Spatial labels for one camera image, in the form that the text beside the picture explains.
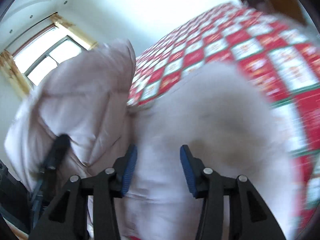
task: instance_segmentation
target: curtain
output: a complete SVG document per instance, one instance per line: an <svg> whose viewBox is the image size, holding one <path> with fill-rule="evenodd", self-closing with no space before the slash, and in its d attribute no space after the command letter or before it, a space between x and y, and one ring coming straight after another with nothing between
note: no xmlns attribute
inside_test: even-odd
<svg viewBox="0 0 320 240"><path fill-rule="evenodd" d="M27 78L19 71L12 55L7 50L4 50L0 54L0 71L21 98L29 95L32 86L27 81Z"/></svg>
<svg viewBox="0 0 320 240"><path fill-rule="evenodd" d="M90 50L98 45L97 41L89 37L82 30L80 30L75 24L67 21L59 14L55 13L50 16L52 22L58 27L65 29L68 35L78 42L85 49Z"/></svg>

